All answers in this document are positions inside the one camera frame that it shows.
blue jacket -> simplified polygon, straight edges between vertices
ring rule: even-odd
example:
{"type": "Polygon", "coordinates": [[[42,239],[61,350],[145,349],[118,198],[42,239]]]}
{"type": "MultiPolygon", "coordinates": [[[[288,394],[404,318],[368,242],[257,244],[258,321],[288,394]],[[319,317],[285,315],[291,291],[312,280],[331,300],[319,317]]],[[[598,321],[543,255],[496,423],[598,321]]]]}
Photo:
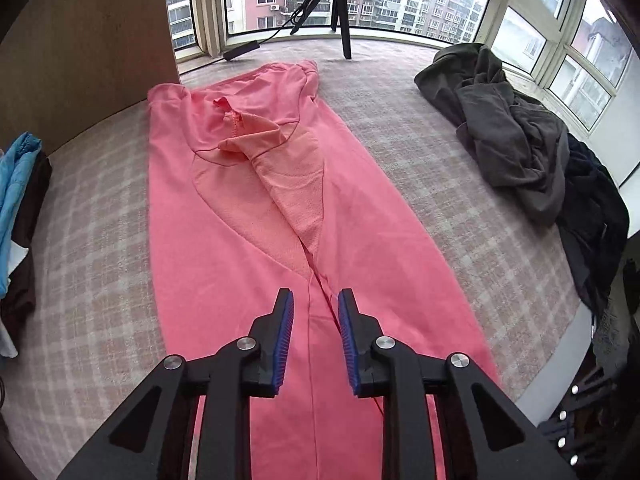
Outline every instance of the blue jacket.
{"type": "Polygon", "coordinates": [[[41,147],[40,139],[25,132],[0,159],[0,300],[8,287],[9,248],[15,216],[41,147]]]}

bed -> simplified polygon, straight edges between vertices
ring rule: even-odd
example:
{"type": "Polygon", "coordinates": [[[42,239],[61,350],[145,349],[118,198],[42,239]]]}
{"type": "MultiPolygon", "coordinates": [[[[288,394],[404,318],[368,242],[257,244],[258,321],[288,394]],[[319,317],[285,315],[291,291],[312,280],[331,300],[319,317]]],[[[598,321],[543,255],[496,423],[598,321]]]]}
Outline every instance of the bed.
{"type": "MultiPolygon", "coordinates": [[[[197,88],[274,60],[315,60],[319,94],[455,272],[504,391],[542,420],[584,356],[591,318],[557,229],[531,224],[509,192],[489,187],[452,124],[415,87],[434,53],[361,40],[346,61],[339,41],[289,41],[182,81],[197,88]],[[553,395],[549,377],[556,378],[553,395]]],[[[147,136],[141,102],[50,156],[53,175],[33,240],[38,305],[20,355],[2,371],[11,441],[40,480],[55,478],[164,356],[149,267],[147,136]]]]}

gray garment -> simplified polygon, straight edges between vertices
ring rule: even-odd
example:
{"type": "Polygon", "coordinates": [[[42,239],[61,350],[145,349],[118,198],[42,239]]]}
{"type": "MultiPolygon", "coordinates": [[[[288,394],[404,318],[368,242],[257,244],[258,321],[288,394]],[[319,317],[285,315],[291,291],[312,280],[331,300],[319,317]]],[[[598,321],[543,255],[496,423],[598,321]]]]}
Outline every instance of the gray garment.
{"type": "Polygon", "coordinates": [[[514,187],[534,222],[553,224],[569,159],[565,124],[515,95],[508,82],[473,84],[456,89],[456,95],[466,117],[456,133],[482,177],[494,187],[514,187]]]}
{"type": "Polygon", "coordinates": [[[484,179],[494,187],[513,187],[534,222],[553,224],[564,200],[566,125],[515,91],[500,59],[480,43],[439,51],[415,83],[458,128],[484,179]]]}

wooden panel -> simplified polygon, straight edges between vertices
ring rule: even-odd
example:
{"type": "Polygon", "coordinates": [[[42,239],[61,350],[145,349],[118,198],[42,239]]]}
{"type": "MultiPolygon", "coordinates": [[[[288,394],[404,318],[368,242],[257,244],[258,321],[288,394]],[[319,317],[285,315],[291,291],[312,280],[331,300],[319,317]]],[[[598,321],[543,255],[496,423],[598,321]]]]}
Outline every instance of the wooden panel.
{"type": "Polygon", "coordinates": [[[0,145],[47,152],[179,82],[164,0],[30,0],[0,43],[0,145]]]}

metal bolt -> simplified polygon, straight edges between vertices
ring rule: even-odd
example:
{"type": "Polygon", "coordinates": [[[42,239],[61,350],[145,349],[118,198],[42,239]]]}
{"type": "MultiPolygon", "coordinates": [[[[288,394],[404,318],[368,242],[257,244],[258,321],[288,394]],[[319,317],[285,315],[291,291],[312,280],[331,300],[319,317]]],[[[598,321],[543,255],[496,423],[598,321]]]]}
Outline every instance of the metal bolt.
{"type": "Polygon", "coordinates": [[[389,350],[390,348],[396,346],[396,340],[392,337],[389,337],[388,335],[381,335],[378,339],[376,339],[376,345],[384,350],[389,350]]]}
{"type": "Polygon", "coordinates": [[[255,339],[253,337],[241,337],[236,345],[241,350],[251,350],[255,346],[255,339]]]}
{"type": "Polygon", "coordinates": [[[453,354],[451,356],[451,364],[456,368],[464,368],[469,364],[469,357],[464,354],[453,354]]]}
{"type": "Polygon", "coordinates": [[[164,358],[162,364],[167,370],[175,370],[182,365],[182,358],[179,355],[169,355],[164,358]]]}

